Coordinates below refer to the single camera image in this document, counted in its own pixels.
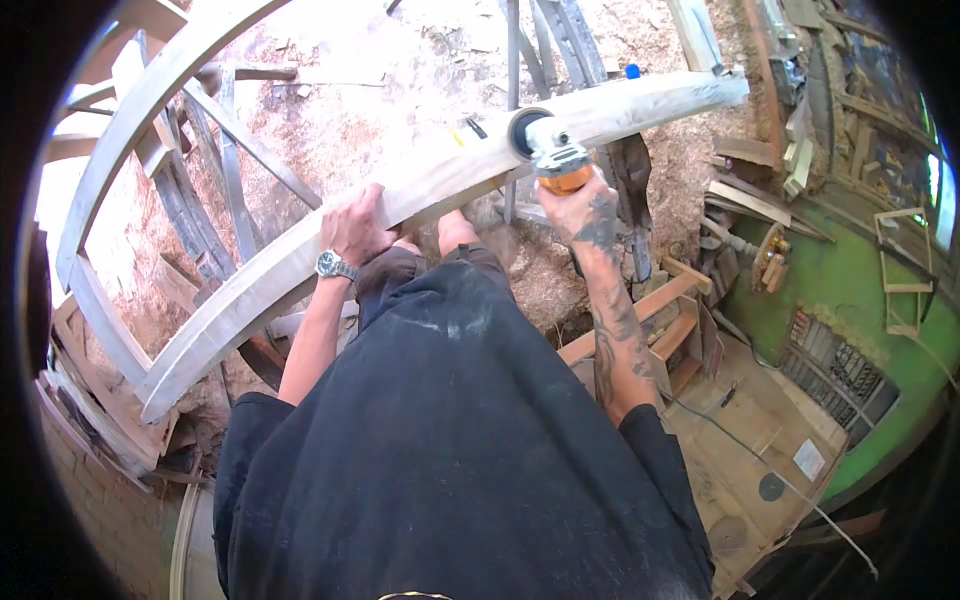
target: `black shorts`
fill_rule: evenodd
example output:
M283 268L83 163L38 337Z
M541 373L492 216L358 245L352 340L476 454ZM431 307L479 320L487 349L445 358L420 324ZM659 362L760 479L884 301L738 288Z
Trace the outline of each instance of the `black shorts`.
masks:
M482 243L461 244L448 252L440 262L444 264L454 260L464 260L473 265L516 302L503 265L500 264L496 254L490 252ZM363 331L364 327L370 324L371 316L380 314L380 304L396 288L427 271L425 258L398 246L390 247L389 250L361 267L360 276L356 282L357 304L360 306L359 330Z

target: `hand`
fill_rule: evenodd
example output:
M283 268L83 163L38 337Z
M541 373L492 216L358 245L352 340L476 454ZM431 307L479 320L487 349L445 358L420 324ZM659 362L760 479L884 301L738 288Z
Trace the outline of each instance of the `hand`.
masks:
M324 208L324 221L317 234L320 252L333 250L351 267L362 267L396 240L395 231L385 231L373 220L376 203L383 198L383 186L370 183L349 190L341 198Z
M575 252L595 248L616 262L616 190L607 187L594 167L593 179L575 194L555 196L539 182L537 200L557 228L560 239Z

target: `sticker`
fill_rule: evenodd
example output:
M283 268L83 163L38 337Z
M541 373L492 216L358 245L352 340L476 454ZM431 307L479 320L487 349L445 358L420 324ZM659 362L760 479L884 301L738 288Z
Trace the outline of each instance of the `sticker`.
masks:
M797 464L797 467L800 467L800 470L804 472L804 475L806 475L806 478L810 481L817 478L817 475L820 474L820 469L827 463L827 461L824 460L823 454L820 453L820 450L817 449L817 446L813 444L812 440L807 440L801 444L800 449L793 455L793 462Z

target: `brick wall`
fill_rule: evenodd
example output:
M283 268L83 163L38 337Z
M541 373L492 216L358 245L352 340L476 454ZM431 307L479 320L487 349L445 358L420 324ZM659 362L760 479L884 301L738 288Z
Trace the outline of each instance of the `brick wall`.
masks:
M63 493L117 585L132 598L168 598L180 486L144 492L108 462L87 456L44 407L39 412Z

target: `angle grinder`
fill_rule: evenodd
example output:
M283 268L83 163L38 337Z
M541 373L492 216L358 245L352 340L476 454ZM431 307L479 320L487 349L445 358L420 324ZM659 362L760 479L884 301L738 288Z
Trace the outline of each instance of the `angle grinder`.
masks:
M533 161L540 185L556 196L569 196L593 178L587 149L549 110L529 107L518 111L507 126L507 139L514 154Z

